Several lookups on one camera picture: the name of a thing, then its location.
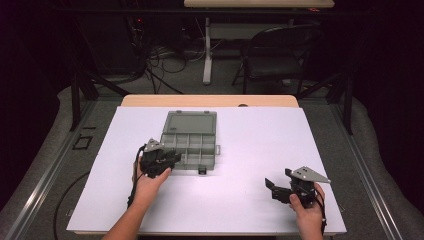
white tabletop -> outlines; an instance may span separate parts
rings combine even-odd
[[[126,210],[136,152],[159,140],[168,111],[217,112],[213,171],[174,170],[146,213],[140,234],[297,234],[295,213],[271,198],[265,177],[289,187],[285,168],[308,166],[326,176],[305,114],[285,107],[119,107],[94,162],[67,230],[107,232]],[[346,232],[331,185],[326,194],[327,234]]]
[[[185,0],[186,7],[201,8],[332,8],[332,0]]]

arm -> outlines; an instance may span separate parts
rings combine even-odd
[[[143,221],[144,214],[155,199],[159,187],[168,178],[170,173],[171,169],[168,168],[160,176],[154,179],[141,176],[137,183],[134,202],[103,239],[133,240]]]
[[[315,183],[315,188],[321,194],[317,195],[318,201],[323,202],[325,198],[324,191],[318,183]],[[296,194],[290,195],[291,208],[296,212],[297,226],[299,227],[300,237],[303,240],[323,240],[321,234],[322,213],[319,205],[314,202],[311,208],[303,208]]]

black office chair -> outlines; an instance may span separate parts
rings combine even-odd
[[[305,66],[311,49],[323,38],[317,27],[277,27],[256,34],[240,50],[242,63],[232,82],[242,77],[243,94],[247,82],[298,79],[301,91]]]

clear plastic organizer box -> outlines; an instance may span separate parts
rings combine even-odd
[[[216,112],[170,111],[160,142],[164,151],[175,149],[181,161],[175,169],[206,170],[215,167]]]

desk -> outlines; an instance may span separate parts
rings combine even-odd
[[[185,0],[185,7],[193,8],[332,8],[334,2],[332,0]],[[274,27],[275,25],[249,25],[239,24],[229,27],[223,27],[222,24],[216,26],[217,29],[224,29],[224,32],[213,33],[211,32],[215,26],[211,25],[209,18],[206,18],[205,24],[205,68],[203,72],[203,84],[209,85],[211,83],[211,71],[212,71],[212,54],[211,54],[211,38],[226,38],[228,36],[231,39],[251,39],[256,33],[267,28]],[[244,29],[247,33],[234,34]]]
[[[239,104],[250,107],[233,107]],[[206,176],[194,170],[174,170],[139,233],[298,234],[293,211],[271,199],[264,178],[288,187],[284,168],[303,165],[326,175],[306,117],[292,96],[244,95],[127,96],[112,120],[67,230],[80,234],[108,231],[126,209],[137,149],[150,137],[160,138],[169,110],[205,108],[218,114],[221,154],[215,169]],[[346,232],[331,186],[322,186],[326,234]]]

